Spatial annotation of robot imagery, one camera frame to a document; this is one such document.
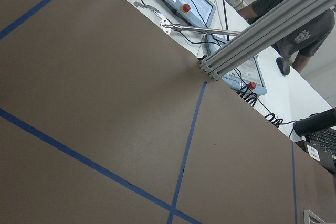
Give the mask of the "black computer mouse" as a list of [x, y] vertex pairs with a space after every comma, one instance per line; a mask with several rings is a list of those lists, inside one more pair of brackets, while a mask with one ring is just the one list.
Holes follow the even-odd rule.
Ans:
[[290, 74], [290, 64], [289, 61], [286, 58], [278, 57], [276, 59], [276, 64], [279, 68], [280, 73], [283, 76], [287, 76]]

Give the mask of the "black keyboard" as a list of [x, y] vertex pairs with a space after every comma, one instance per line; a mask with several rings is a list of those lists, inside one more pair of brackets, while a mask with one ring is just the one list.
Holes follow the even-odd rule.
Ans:
[[317, 131], [315, 133], [310, 133], [305, 136], [305, 139], [312, 145], [327, 147], [331, 151], [335, 151], [335, 137], [335, 130], [332, 128], [328, 128], [325, 130]]

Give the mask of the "black bottle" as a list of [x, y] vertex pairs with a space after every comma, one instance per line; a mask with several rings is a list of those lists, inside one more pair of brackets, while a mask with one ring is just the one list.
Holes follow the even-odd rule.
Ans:
[[334, 126], [335, 108], [331, 108], [296, 122], [293, 129], [298, 136], [305, 136]]

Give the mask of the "aluminium frame post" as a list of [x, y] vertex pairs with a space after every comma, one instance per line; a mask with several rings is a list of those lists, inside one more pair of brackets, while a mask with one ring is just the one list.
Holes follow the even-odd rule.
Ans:
[[201, 61], [213, 80], [269, 46], [287, 60], [297, 53], [294, 69], [301, 72], [334, 28], [335, 0], [256, 0], [239, 11], [254, 20], [226, 46]]

